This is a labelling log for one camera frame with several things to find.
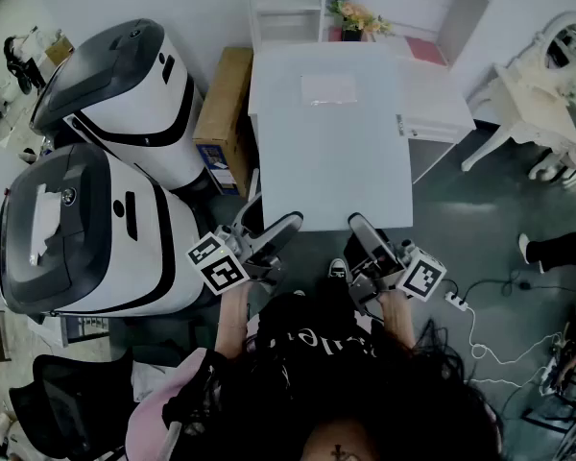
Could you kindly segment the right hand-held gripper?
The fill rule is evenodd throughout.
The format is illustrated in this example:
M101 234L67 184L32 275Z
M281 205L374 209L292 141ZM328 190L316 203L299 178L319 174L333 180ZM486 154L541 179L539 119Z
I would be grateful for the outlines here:
M348 225L355 235L344 249L352 276L348 293L361 313L369 301L392 290L402 291L408 299L426 302L444 279L444 265L412 240L405 239L398 246L387 243L358 212L349 216Z

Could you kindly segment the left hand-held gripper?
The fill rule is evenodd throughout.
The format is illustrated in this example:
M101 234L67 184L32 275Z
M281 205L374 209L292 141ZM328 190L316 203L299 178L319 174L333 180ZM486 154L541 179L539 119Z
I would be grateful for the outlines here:
M299 232L303 215L288 213L264 230L262 194L256 193L237 213L233 227L221 225L186 251L206 287L220 296L243 282L270 289L284 277L277 256Z

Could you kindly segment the large white box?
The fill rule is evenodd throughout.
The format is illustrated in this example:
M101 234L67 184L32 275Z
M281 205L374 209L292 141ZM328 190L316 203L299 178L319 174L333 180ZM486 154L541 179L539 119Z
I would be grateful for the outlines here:
M288 45L254 56L263 220L298 211L303 231L413 224L409 144L397 124L397 64L377 43Z

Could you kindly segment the white shelf unit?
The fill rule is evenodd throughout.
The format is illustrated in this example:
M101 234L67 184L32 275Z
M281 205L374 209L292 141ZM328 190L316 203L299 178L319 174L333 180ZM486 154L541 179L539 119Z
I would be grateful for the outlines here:
M347 0L390 23L390 36L431 44L441 63L459 59L492 0ZM249 0L256 50L275 45L337 40L340 18L331 0Z

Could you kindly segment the person's left forearm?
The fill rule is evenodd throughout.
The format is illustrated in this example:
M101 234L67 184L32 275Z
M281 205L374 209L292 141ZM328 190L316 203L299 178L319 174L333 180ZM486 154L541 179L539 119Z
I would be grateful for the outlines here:
M233 360L242 353L247 337L251 289L252 282L245 281L222 295L214 350L226 359Z

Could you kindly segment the person's right forearm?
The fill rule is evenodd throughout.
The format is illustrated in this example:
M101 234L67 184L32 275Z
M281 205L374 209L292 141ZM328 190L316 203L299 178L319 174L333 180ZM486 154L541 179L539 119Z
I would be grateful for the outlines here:
M383 326L398 342L407 349L416 345L412 308L407 296L398 289L379 294L378 301L382 309Z

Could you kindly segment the white desk with shelves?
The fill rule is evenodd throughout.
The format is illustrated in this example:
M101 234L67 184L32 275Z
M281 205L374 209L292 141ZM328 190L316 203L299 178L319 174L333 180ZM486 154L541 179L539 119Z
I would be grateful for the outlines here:
M416 182L475 125L442 65L408 45L318 42L254 56L249 115L262 185L346 170Z

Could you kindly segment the person's black shirt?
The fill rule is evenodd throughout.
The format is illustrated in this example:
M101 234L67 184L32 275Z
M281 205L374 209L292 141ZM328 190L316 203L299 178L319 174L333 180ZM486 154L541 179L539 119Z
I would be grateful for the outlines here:
M417 423L433 399L415 391L426 365L337 299L276 297L235 357L205 351L164 405L163 459L298 461L317 430L339 424L361 432L374 461L430 459L440 443Z

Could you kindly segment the white and black machine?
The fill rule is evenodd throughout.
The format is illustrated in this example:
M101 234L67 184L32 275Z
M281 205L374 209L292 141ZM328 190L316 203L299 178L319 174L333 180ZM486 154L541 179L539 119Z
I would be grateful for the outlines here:
M61 193L60 225L30 264L36 190ZM203 281L186 257L200 240L189 205L156 181L79 143L29 165L0 212L0 293L30 317L143 317L193 304Z
M211 184L193 141L202 106L164 28L138 18L90 37L59 65L30 127L56 147L97 145L185 199Z

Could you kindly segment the long cardboard box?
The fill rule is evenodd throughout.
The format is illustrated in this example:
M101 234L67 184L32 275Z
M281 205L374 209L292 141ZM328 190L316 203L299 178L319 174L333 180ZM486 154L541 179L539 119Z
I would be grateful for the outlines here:
M251 48L223 50L193 134L194 145L220 192L243 198L257 166L248 114L252 64Z

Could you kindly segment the white tissue sheet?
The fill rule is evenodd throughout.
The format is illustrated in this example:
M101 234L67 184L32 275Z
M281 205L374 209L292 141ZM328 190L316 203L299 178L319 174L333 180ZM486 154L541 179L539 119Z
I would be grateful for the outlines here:
M48 191L45 183L37 187L30 246L32 266L38 265L47 251L46 240L56 233L60 225L60 205L60 192Z

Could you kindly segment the person's pink sleeve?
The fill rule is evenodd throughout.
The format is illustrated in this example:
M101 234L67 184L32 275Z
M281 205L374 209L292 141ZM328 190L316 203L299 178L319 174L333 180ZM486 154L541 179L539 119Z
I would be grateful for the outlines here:
M188 384L199 371L207 349L198 348L188 355L163 382L133 410L126 434L128 461L160 461L169 428L162 419L162 408Z

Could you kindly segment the potted yellow flowers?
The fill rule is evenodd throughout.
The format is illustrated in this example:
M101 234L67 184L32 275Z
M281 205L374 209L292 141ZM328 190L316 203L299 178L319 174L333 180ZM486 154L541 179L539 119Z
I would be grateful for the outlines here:
M388 20L350 0L326 0L326 10L335 19L341 41L356 42L365 35L392 34L393 26Z

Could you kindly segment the black metal rack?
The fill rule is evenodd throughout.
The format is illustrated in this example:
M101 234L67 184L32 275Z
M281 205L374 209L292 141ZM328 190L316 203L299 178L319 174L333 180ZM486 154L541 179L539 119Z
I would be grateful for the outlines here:
M576 331L566 328L554 346L541 376L540 395L540 403L525 409L520 419L560 438L551 461L576 461Z

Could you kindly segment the black mesh chair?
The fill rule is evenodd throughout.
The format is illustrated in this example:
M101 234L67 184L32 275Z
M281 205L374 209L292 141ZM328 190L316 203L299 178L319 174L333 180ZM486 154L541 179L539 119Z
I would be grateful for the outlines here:
M13 387L14 414L40 453L68 461L117 461L135 408L132 352L110 362L40 355L33 381Z

